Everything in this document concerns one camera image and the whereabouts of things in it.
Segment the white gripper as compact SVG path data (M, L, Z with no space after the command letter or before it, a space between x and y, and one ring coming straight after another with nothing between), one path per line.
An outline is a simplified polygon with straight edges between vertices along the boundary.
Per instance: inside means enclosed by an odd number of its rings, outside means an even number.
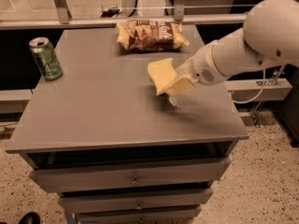
M188 77L196 77L196 80L203 85L212 86L227 80L227 76L220 72L213 60L213 47L216 41L212 41L201 47L192 58L181 64L176 72L179 76L165 88L165 93L169 96L176 96L182 93L193 91L195 85Z

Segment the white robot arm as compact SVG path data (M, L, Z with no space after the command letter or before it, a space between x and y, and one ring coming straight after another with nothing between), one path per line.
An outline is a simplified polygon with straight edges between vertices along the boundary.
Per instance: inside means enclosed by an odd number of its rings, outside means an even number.
M211 86L285 64L299 66L299 2L264 0L250 10L242 28L204 45L179 66L164 92L175 96L197 83Z

